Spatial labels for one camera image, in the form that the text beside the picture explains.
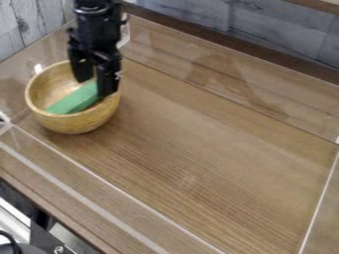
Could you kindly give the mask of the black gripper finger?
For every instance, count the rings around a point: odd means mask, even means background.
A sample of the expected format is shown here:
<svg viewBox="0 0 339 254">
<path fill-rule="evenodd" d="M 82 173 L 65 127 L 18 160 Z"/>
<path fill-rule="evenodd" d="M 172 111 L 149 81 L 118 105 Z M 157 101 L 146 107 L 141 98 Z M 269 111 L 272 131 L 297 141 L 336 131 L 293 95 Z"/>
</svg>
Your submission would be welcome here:
<svg viewBox="0 0 339 254">
<path fill-rule="evenodd" d="M 93 76 L 92 64 L 85 57 L 85 53 L 69 49 L 68 54 L 74 78 L 77 82 L 85 82 Z"/>
<path fill-rule="evenodd" d="M 120 77 L 120 61 L 101 63 L 96 67 L 96 89 L 98 97 L 106 97 L 117 92 Z"/>
</svg>

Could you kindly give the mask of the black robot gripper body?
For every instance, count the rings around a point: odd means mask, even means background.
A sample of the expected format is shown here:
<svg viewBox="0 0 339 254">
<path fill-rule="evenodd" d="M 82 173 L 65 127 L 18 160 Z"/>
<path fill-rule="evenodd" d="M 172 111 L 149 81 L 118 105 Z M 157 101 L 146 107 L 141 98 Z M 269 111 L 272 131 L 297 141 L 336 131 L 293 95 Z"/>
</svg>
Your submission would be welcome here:
<svg viewBox="0 0 339 254">
<path fill-rule="evenodd" d="M 72 64 L 100 64 L 118 57 L 120 27 L 126 23 L 121 0 L 74 0 L 77 26 L 69 29 Z"/>
</svg>

